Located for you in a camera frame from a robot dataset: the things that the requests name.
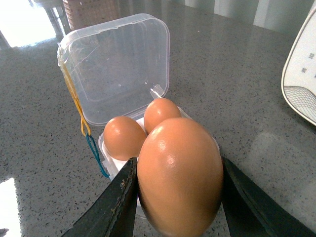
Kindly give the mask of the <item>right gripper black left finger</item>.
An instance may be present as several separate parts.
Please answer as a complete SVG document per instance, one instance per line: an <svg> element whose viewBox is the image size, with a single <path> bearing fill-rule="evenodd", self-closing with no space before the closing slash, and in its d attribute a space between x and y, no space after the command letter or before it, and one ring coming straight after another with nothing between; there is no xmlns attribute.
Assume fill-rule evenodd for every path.
<svg viewBox="0 0 316 237"><path fill-rule="evenodd" d="M137 158L131 158L64 237L131 237L137 206Z"/></svg>

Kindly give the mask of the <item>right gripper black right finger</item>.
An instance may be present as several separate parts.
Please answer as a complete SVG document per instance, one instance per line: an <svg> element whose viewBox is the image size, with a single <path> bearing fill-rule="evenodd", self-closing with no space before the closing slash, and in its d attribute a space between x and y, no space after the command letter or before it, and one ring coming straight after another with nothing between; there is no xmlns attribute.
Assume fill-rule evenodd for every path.
<svg viewBox="0 0 316 237"><path fill-rule="evenodd" d="M229 159L223 158L223 208L232 237L314 237Z"/></svg>

